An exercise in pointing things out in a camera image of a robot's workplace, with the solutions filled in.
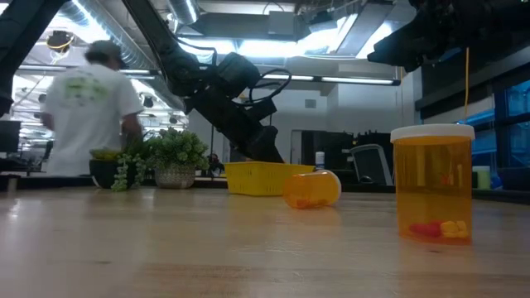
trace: white wall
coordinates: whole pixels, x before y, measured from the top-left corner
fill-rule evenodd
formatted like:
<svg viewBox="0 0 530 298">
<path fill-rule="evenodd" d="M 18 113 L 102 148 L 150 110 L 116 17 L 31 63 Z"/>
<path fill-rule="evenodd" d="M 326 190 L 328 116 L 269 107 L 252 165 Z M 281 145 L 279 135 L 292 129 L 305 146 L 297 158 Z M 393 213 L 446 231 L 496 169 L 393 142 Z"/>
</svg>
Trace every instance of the white wall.
<svg viewBox="0 0 530 298">
<path fill-rule="evenodd" d="M 208 145 L 207 155 L 210 154 L 211 129 L 212 125 L 199 112 L 193 110 L 188 115 L 188 130 L 196 133 L 197 137 Z M 213 150 L 220 160 L 223 160 L 223 139 L 223 134 L 214 129 Z"/>
<path fill-rule="evenodd" d="M 272 125 L 278 129 L 277 149 L 284 161 L 290 161 L 293 130 L 391 132 L 394 128 L 414 125 L 418 119 L 414 101 L 421 97 L 421 90 L 418 93 L 417 89 L 417 77 L 409 74 L 403 80 L 403 87 L 337 84 L 327 97 L 315 90 L 285 90 L 274 98 L 278 111 L 272 116 Z M 261 98 L 270 92 L 258 89 L 253 96 Z M 315 99 L 316 108 L 306 108 L 306 99 Z M 211 124 L 196 111 L 189 117 L 190 131 L 210 144 Z M 227 161 L 229 152 L 223 148 L 224 136 L 214 131 L 214 152 Z"/>
<path fill-rule="evenodd" d="M 269 90 L 256 90 L 261 97 Z M 315 99 L 316 108 L 306 108 L 306 99 Z M 277 128 L 276 147 L 284 161 L 291 157 L 291 133 L 293 130 L 327 129 L 327 97 L 320 96 L 320 91 L 285 90 L 274 98 L 277 112 L 272 115 L 272 125 Z"/>
</svg>

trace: person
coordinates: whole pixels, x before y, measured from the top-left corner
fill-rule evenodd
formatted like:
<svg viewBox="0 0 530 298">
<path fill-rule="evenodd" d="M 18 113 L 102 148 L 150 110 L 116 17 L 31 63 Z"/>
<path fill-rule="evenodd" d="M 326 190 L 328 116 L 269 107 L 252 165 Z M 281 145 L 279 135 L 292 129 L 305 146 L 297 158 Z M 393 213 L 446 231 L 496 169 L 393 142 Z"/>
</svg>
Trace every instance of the person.
<svg viewBox="0 0 530 298">
<path fill-rule="evenodd" d="M 210 164 L 210 167 L 208 168 L 208 176 L 219 177 L 221 172 L 224 171 L 224 165 L 219 161 L 217 154 L 212 153 L 208 156 L 208 162 Z"/>
<path fill-rule="evenodd" d="M 121 150 L 121 128 L 142 135 L 137 115 L 143 106 L 118 72 L 124 67 L 120 47 L 96 41 L 84 57 L 87 65 L 55 77 L 43 104 L 41 121 L 55 132 L 48 175 L 88 175 L 90 150 Z"/>
</svg>

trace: white t-shirt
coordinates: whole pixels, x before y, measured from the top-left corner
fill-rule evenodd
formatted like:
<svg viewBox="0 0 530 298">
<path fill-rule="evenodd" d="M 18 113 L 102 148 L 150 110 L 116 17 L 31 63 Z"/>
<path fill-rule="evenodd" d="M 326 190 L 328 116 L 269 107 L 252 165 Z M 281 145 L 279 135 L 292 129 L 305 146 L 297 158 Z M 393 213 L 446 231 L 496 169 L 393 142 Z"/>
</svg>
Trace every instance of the white t-shirt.
<svg viewBox="0 0 530 298">
<path fill-rule="evenodd" d="M 42 108 L 53 117 L 55 129 L 48 175 L 88 175 L 90 150 L 120 150 L 121 118 L 142 110 L 131 81 L 105 66 L 82 66 L 56 76 Z"/>
</svg>

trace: potted plant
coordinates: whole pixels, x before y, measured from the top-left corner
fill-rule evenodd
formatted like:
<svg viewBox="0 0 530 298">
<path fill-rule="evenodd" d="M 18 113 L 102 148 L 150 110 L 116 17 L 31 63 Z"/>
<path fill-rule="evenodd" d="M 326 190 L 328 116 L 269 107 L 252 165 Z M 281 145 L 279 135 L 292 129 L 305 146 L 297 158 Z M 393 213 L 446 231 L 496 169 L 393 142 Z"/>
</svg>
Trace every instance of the potted plant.
<svg viewBox="0 0 530 298">
<path fill-rule="evenodd" d="M 123 151 L 107 148 L 90 151 L 90 174 L 98 186 L 113 191 L 138 187 L 143 181 L 147 147 L 141 138 L 130 142 Z"/>
<path fill-rule="evenodd" d="M 195 181 L 195 168 L 205 169 L 208 146 L 193 132 L 161 130 L 148 141 L 148 163 L 155 169 L 155 181 L 161 188 L 188 188 Z"/>
</svg>

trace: black robotic arm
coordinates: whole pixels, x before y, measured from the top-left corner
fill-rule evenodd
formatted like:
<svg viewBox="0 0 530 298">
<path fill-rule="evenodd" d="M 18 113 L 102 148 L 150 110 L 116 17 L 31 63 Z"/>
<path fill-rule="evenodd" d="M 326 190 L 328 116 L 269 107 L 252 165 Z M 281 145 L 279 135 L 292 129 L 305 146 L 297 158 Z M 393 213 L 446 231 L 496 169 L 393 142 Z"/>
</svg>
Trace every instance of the black robotic arm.
<svg viewBox="0 0 530 298">
<path fill-rule="evenodd" d="M 235 103 L 234 98 L 261 80 L 256 66 L 235 53 L 228 54 L 219 65 L 215 65 L 215 59 L 212 65 L 202 65 L 182 50 L 149 0 L 123 3 L 157 57 L 169 90 L 184 100 L 186 114 L 196 109 L 247 157 L 283 162 L 274 144 L 277 129 L 264 127 L 259 121 L 276 112 L 272 96 L 285 88 L 290 74 L 285 84 L 252 107 Z"/>
<path fill-rule="evenodd" d="M 375 44 L 368 60 L 407 72 L 436 63 L 451 49 L 530 29 L 528 0 L 409 0 L 416 17 Z"/>
<path fill-rule="evenodd" d="M 44 32 L 53 16 L 68 0 L 13 0 L 0 16 L 0 116 L 12 104 L 11 81 L 18 67 Z M 252 103 L 236 103 L 246 88 L 259 87 L 262 75 L 243 56 L 231 53 L 216 65 L 202 65 L 179 46 L 179 41 L 161 19 L 150 0 L 123 0 L 134 21 L 149 42 L 169 90 L 186 105 L 185 113 L 196 109 L 234 148 L 256 161 L 283 162 L 274 144 L 277 129 L 264 127 L 260 120 L 276 112 L 272 97 Z"/>
</svg>

